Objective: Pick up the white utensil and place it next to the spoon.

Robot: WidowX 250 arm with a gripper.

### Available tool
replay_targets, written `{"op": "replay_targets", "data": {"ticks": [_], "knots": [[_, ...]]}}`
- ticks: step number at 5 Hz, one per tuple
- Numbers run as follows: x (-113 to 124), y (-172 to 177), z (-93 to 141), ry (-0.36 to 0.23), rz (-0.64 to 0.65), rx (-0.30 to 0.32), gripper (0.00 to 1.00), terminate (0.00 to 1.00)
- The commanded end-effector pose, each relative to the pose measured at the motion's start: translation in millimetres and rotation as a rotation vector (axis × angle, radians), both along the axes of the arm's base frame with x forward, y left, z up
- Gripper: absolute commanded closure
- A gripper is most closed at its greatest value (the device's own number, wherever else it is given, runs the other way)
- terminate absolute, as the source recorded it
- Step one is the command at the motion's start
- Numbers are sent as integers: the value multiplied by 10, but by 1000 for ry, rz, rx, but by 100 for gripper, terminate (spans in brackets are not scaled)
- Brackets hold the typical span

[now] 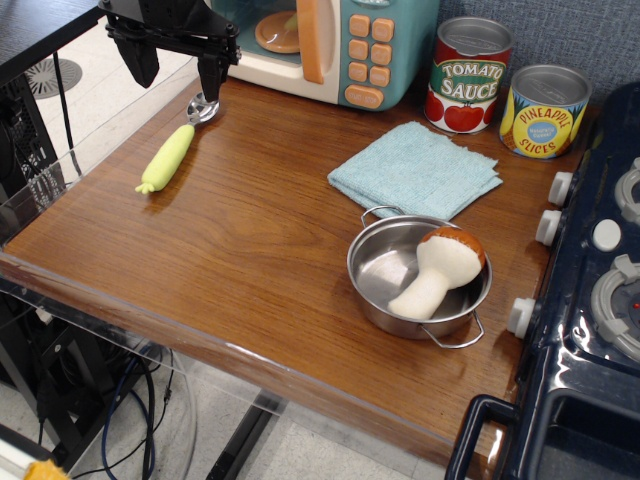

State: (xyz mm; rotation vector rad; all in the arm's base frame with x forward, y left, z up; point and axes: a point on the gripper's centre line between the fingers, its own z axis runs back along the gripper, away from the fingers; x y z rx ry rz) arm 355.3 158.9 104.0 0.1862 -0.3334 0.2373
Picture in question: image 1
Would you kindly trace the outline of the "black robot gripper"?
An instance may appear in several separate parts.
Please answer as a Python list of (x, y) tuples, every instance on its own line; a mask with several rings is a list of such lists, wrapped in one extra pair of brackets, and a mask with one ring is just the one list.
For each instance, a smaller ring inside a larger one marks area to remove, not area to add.
[(204, 1), (100, 1), (114, 40), (134, 80), (150, 87), (158, 72), (159, 49), (200, 57), (202, 93), (217, 102), (229, 65), (240, 58), (239, 28)]

